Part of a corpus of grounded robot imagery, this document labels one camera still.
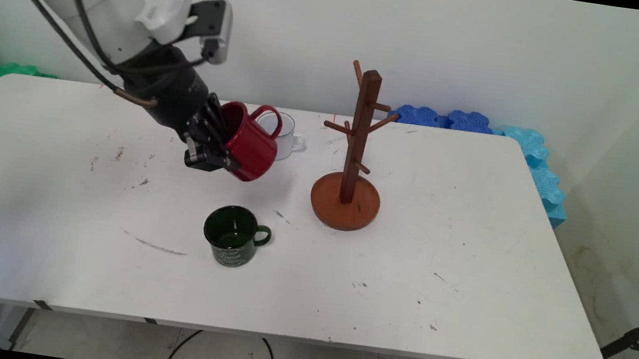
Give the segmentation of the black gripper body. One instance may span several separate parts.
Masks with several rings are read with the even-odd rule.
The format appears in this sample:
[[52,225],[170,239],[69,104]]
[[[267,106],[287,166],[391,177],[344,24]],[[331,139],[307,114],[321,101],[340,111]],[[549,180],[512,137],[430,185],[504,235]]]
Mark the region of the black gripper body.
[[[125,61],[125,67],[154,68],[186,61],[186,56],[176,46],[161,47],[153,43]],[[210,96],[206,83],[192,67],[154,75],[129,74],[123,80],[128,93],[141,99],[156,99],[157,106],[145,111],[160,125],[173,129],[180,140],[186,139],[188,121]]]

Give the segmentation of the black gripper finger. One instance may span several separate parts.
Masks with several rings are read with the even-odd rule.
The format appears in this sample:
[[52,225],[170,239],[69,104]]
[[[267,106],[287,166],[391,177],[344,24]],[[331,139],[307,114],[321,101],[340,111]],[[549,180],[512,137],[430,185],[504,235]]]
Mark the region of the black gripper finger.
[[222,154],[228,154],[228,149],[224,145],[228,130],[222,117],[220,100],[215,93],[210,93],[202,110],[199,142],[207,144],[212,149]]
[[209,122],[190,120],[185,134],[188,147],[184,153],[187,167],[201,171],[226,170],[231,173],[240,169],[239,161],[224,145],[219,131]]

